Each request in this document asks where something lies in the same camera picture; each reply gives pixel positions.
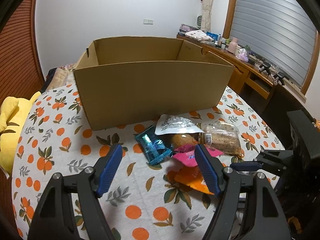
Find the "cardboard box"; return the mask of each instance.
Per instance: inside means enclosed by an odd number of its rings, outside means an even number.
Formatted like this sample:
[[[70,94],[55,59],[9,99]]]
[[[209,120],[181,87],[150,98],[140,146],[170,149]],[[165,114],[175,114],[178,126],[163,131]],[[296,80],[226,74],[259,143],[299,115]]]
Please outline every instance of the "cardboard box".
[[[74,76],[92,130],[216,106],[234,67],[180,39],[93,41]]]

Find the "pink bottle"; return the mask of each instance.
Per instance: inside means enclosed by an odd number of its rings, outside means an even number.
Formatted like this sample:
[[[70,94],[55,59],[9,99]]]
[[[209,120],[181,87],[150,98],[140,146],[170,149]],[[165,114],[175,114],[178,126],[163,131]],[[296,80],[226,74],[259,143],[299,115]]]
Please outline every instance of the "pink bottle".
[[[228,48],[228,51],[232,54],[235,53],[236,51],[236,47],[238,46],[238,39],[237,38],[233,38],[232,41],[230,42],[229,44],[229,48]]]

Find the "window blind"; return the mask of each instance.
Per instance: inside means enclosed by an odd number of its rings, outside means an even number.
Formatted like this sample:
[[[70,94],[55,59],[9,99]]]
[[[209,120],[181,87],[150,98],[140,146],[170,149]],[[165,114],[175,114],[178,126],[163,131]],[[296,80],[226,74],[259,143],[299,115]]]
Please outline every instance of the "window blind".
[[[316,28],[296,0],[236,0],[230,36],[302,85]]]

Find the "brown round snack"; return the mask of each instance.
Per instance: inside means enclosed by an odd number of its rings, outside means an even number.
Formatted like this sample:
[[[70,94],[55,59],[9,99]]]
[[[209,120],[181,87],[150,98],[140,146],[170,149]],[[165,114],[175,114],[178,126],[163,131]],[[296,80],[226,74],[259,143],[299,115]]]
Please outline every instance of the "brown round snack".
[[[171,144],[173,145],[173,149],[177,149],[186,144],[196,145],[198,142],[194,139],[190,134],[187,133],[179,133],[175,134],[171,138]]]

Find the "floral tablecloth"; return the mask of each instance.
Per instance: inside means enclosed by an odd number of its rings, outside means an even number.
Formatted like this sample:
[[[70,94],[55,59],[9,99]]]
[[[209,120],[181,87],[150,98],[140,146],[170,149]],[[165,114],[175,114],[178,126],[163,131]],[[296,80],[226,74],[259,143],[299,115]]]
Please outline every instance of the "floral tablecloth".
[[[261,149],[284,149],[268,125],[230,88],[219,104],[182,116],[195,122],[224,120],[240,131],[244,160]],[[19,139],[12,173],[13,211],[19,234],[27,239],[30,223],[47,182],[55,172],[76,174],[121,143],[123,159],[100,204],[116,240],[201,239],[217,199],[176,183],[182,164],[171,158],[151,167],[134,139],[156,120],[92,131],[75,84],[42,94],[33,105]],[[223,155],[229,165],[237,157]],[[278,177],[264,171],[274,187]],[[77,194],[72,195],[80,236],[88,239]],[[238,223],[235,223],[236,234]]]

